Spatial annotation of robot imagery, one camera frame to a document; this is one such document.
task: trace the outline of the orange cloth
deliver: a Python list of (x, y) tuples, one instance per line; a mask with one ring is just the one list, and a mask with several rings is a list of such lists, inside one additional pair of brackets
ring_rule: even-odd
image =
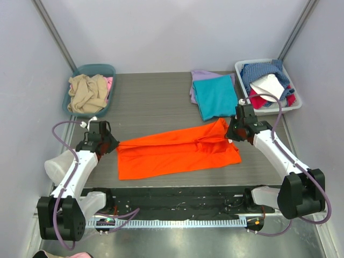
[(159, 133), (117, 147), (120, 180), (142, 179), (205, 168), (220, 168), (241, 162), (239, 150), (225, 139), (225, 119)]

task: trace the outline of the plastic basket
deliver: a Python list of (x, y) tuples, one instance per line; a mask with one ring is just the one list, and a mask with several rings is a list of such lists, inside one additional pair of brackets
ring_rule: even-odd
[[(247, 95), (245, 86), (243, 85), (243, 82), (242, 82), (242, 79), (241, 79), (241, 76), (240, 76), (240, 72), (243, 69), (243, 66), (245, 64), (248, 64), (248, 63), (271, 63), (271, 62), (272, 62), (272, 59), (255, 59), (255, 60), (240, 61), (240, 62), (237, 62), (235, 64), (235, 71), (236, 71), (236, 74), (238, 75), (238, 79), (239, 79), (239, 82), (240, 82), (240, 87), (241, 87), (242, 93), (244, 94), (245, 97), (248, 97), (248, 95)], [(286, 77), (288, 77), (288, 79), (290, 81), (290, 87), (292, 89), (295, 89), (295, 86), (294, 86), (293, 82), (291, 81), (288, 73), (286, 72), (284, 66), (283, 66), (283, 73), (286, 75)], [(288, 112), (290, 110), (301, 108), (302, 101), (300, 99), (299, 94), (297, 94), (296, 89), (294, 91), (294, 94), (295, 94), (295, 99), (296, 99), (295, 102), (291, 106), (283, 107), (282, 108), (282, 113), (286, 113), (286, 112)], [(255, 114), (257, 116), (264, 116), (264, 115), (267, 115), (267, 114), (278, 114), (279, 109), (278, 108), (277, 109), (262, 109), (262, 110), (261, 109), (255, 109), (254, 112), (255, 112)]]
[(109, 92), (109, 97), (107, 99), (107, 105), (105, 108), (100, 110), (97, 113), (73, 113), (68, 110), (68, 104), (70, 103), (70, 95), (68, 94), (68, 91), (70, 89), (70, 83), (67, 83), (67, 91), (66, 94), (64, 95), (63, 103), (62, 103), (62, 109), (69, 115), (75, 116), (75, 117), (85, 117), (85, 118), (91, 118), (93, 116), (97, 117), (102, 117), (104, 116), (110, 106), (113, 91), (114, 91), (114, 84), (116, 80), (116, 70), (114, 69), (113, 66), (109, 64), (86, 64), (84, 66), (80, 66), (75, 70), (75, 72), (72, 74), (72, 77), (81, 75), (81, 74), (86, 74), (90, 77), (96, 75), (96, 74), (101, 74), (104, 77), (113, 77), (112, 80), (112, 86)]

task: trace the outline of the blue patterned cloth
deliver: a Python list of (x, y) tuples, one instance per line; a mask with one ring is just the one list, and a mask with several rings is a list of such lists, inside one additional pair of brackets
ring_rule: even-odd
[(195, 99), (203, 121), (235, 115), (238, 98), (229, 75), (193, 82)]
[[(252, 63), (244, 65), (240, 75), (247, 94), (249, 95), (251, 91), (249, 84), (267, 74), (275, 74), (279, 83), (285, 89), (280, 97), (281, 101), (284, 100), (286, 96), (293, 94), (295, 90), (287, 89), (290, 82), (282, 70), (282, 60), (278, 59), (273, 59), (271, 63)], [(265, 106), (270, 106), (271, 104), (272, 102), (267, 102)]]

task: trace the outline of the metal floor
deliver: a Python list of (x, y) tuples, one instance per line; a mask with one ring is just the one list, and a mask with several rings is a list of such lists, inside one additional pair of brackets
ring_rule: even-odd
[[(103, 119), (110, 122), (112, 134), (119, 141), (203, 125), (197, 105), (190, 103), (190, 86), (190, 73), (118, 75), (111, 107)], [(276, 116), (260, 119), (273, 124)], [(83, 133), (83, 129), (75, 127), (73, 147), (83, 139)], [(277, 134), (289, 147), (282, 122)], [(117, 153), (113, 152), (102, 157), (85, 187), (281, 184), (262, 153), (247, 142), (235, 144), (241, 164), (132, 181), (118, 180)], [(267, 217), (263, 231), (280, 232), (287, 224), (282, 217)], [(246, 233), (241, 228), (121, 230), (108, 236), (90, 234), (72, 252), (64, 250), (57, 241), (43, 241), (41, 248), (60, 256), (89, 252), (94, 258), (325, 257), (316, 227), (299, 219), (294, 220), (287, 233), (273, 238)]]
[[(267, 217), (264, 232), (280, 232), (287, 224), (281, 217)], [(254, 235), (243, 228), (120, 230), (109, 235), (93, 230), (71, 252), (57, 241), (44, 241), (41, 248), (63, 257), (88, 252), (94, 258), (326, 257), (315, 226), (300, 219), (276, 237)]]

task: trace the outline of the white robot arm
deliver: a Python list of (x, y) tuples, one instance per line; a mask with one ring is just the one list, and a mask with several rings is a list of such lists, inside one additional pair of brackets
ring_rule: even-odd
[(323, 211), (325, 209), (323, 195), (302, 170), (307, 171), (323, 190), (325, 190), (324, 174), (320, 169), (310, 169), (299, 161), (276, 134), (273, 139), (271, 129), (266, 121), (258, 121), (253, 106), (246, 104), (236, 107), (236, 116), (232, 117), (226, 133), (228, 139), (247, 140), (259, 149), (283, 179), (280, 189), (258, 186), (246, 192), (244, 195), (246, 207), (270, 206), (280, 210), (287, 219)]
[[(64, 192), (59, 204), (60, 212), (57, 215), (57, 222), (63, 240), (79, 241), (84, 233), (85, 223), (97, 211), (107, 206), (108, 199), (103, 192), (90, 192), (82, 201), (80, 201), (80, 196), (87, 178), (97, 166), (99, 159), (105, 153), (113, 151), (119, 145), (119, 141), (111, 135), (110, 124), (106, 121), (91, 119), (87, 129), (85, 138), (76, 147), (79, 162), (70, 182), (66, 186), (66, 182), (73, 173), (76, 160), (52, 194), (49, 197), (41, 197), (38, 201), (38, 218), (43, 239), (57, 238), (52, 218), (54, 205), (62, 189)], [(261, 185), (254, 189), (245, 189), (244, 206), (247, 210), (255, 206), (270, 206), (280, 210), (287, 219), (324, 210), (323, 195), (302, 170), (308, 171), (322, 189), (325, 189), (324, 174), (319, 169), (310, 169), (300, 162), (283, 145), (277, 135), (272, 139), (271, 129), (272, 127), (266, 121), (258, 121), (251, 104), (238, 105), (236, 116), (232, 117), (225, 135), (228, 139), (247, 140), (254, 145), (267, 157), (283, 179), (280, 189)]]
[[(104, 192), (90, 192), (82, 200), (80, 196), (98, 161), (104, 154), (117, 148), (119, 141), (112, 136), (107, 121), (91, 119), (87, 130), (84, 139), (75, 148), (78, 157), (76, 170), (77, 161), (74, 159), (62, 182), (52, 194), (49, 197), (40, 197), (37, 203), (40, 233), (43, 239), (56, 240), (57, 227), (63, 240), (79, 241), (83, 236), (86, 222), (107, 205), (108, 199)], [(57, 215), (54, 214), (55, 205), (58, 205)]]

